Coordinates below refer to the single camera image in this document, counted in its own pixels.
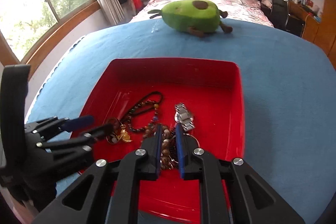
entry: window frame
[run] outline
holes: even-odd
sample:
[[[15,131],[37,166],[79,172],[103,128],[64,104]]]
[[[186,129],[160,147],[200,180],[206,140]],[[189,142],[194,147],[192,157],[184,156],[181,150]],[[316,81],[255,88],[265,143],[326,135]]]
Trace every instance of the window frame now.
[[[53,48],[79,23],[100,9],[97,0],[88,0],[62,18],[57,15],[50,0],[46,0],[56,23],[48,29],[28,50],[21,61],[18,60],[0,30],[0,63],[2,65],[30,64],[30,76],[53,50]]]

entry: red box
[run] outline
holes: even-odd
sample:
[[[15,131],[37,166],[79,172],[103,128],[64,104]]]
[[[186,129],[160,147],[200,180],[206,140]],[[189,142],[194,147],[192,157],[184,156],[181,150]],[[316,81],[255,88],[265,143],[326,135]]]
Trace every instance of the red box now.
[[[140,98],[155,90],[164,95],[159,108],[160,123],[173,126],[174,105],[182,102],[194,114],[193,135],[203,149],[222,160],[243,157],[243,92],[239,68],[232,62],[191,58],[115,59],[97,82],[81,115],[93,115],[94,126],[104,124],[111,117],[120,119]],[[152,116],[149,112],[135,117],[132,125],[146,126]],[[131,143],[120,141],[111,145],[105,140],[96,143],[94,158],[108,162],[122,159],[141,145],[142,134],[130,135]],[[182,180],[178,170],[161,171],[157,181],[141,181],[139,209],[174,221],[199,223],[198,184],[198,181]]]

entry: plush toy leg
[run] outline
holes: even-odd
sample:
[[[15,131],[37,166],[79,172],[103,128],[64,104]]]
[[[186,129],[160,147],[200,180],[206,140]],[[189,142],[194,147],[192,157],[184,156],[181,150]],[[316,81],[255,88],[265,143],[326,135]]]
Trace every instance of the plush toy leg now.
[[[188,28],[188,33],[197,36],[197,37],[204,37],[204,32],[196,30],[194,27]]]
[[[226,17],[227,17],[227,12],[226,12],[226,11],[223,12],[223,11],[219,10],[219,14],[220,14],[220,16],[221,16],[222,18],[226,18]]]
[[[220,22],[220,27],[222,28],[224,33],[231,33],[233,28],[231,26],[225,25],[223,22]]]

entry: wooden desk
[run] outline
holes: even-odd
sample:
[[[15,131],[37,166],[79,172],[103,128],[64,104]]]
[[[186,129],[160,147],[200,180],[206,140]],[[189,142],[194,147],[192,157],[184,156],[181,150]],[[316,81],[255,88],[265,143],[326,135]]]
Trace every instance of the wooden desk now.
[[[320,24],[300,5],[295,4],[291,0],[289,1],[289,13],[305,22],[301,37],[309,42],[314,43]]]

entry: avocado plush toy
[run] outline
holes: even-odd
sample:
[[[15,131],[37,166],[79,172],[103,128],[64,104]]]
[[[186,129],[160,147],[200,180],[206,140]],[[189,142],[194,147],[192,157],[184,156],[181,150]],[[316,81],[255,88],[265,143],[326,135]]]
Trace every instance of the avocado plush toy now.
[[[168,26],[198,37],[215,32],[218,26],[224,33],[232,32],[232,27],[223,24],[220,20],[220,16],[227,17],[227,12],[222,12],[209,0],[173,1],[165,5],[162,10],[151,10],[148,13],[155,14],[150,18],[162,16]]]

